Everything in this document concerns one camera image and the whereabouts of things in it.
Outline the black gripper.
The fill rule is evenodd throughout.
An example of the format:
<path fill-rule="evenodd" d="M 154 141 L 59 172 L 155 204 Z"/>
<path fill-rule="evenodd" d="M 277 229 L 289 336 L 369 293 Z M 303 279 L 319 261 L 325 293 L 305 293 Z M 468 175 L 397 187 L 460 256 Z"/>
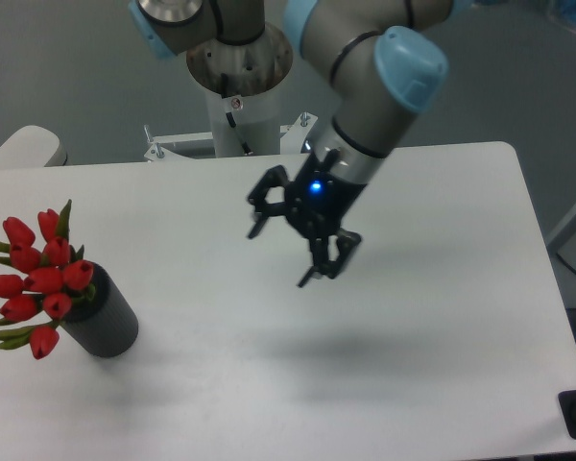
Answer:
<path fill-rule="evenodd" d="M 260 234 L 269 218 L 284 215 L 303 238 L 310 239 L 311 265 L 298 282 L 299 288 L 312 278 L 336 279 L 362 242 L 359 233 L 340 229 L 345 214 L 365 185 L 342 180 L 331 173 L 339 157 L 337 149 L 328 152 L 323 160 L 311 153 L 292 181 L 288 180 L 282 165 L 272 167 L 247 197 L 253 206 L 254 221 L 249 239 Z M 267 195 L 277 187 L 284 188 L 284 202 L 269 203 Z M 328 243 L 329 236 L 334 234 L 337 257 L 331 259 Z"/>

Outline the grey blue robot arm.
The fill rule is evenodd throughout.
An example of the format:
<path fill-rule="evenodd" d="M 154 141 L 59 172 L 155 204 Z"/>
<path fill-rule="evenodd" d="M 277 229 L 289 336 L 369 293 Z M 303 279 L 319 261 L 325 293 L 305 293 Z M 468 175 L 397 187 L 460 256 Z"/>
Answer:
<path fill-rule="evenodd" d="M 282 216 L 309 245 L 309 278 L 337 277 L 361 238 L 344 216 L 384 159 L 429 108 L 448 72 L 423 31 L 461 1 L 290 1 L 275 27 L 261 1 L 132 1 L 132 20 L 159 58 L 184 56 L 207 96 L 218 157 L 279 150 L 274 91 L 307 61 L 342 102 L 294 178 L 282 166 L 252 189 L 252 235 Z"/>

